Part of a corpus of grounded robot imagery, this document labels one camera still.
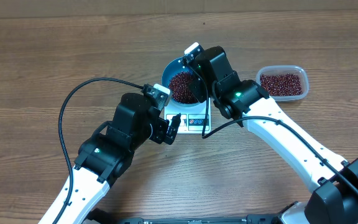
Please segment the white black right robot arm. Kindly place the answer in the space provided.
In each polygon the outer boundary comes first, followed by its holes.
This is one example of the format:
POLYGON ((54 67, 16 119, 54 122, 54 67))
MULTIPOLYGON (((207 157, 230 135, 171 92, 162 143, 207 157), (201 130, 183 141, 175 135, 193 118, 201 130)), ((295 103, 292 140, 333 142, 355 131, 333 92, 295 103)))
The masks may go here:
POLYGON ((358 159, 348 162, 324 147, 291 120, 268 91, 253 80, 240 80, 220 46, 194 43, 183 63, 201 82, 199 101, 212 97, 228 120, 264 140, 300 176, 311 193, 272 218, 272 223, 358 223, 358 159))

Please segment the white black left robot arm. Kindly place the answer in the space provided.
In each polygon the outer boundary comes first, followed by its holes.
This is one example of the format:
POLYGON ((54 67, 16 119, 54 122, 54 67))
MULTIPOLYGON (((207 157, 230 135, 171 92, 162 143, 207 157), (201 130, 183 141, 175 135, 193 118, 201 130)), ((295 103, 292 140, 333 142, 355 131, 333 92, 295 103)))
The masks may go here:
POLYGON ((58 197, 41 223, 83 223, 94 206, 132 164, 135 150, 147 139, 172 144, 180 115, 160 117, 171 94, 159 90, 126 93, 112 120, 104 122, 79 148, 78 156, 58 197))

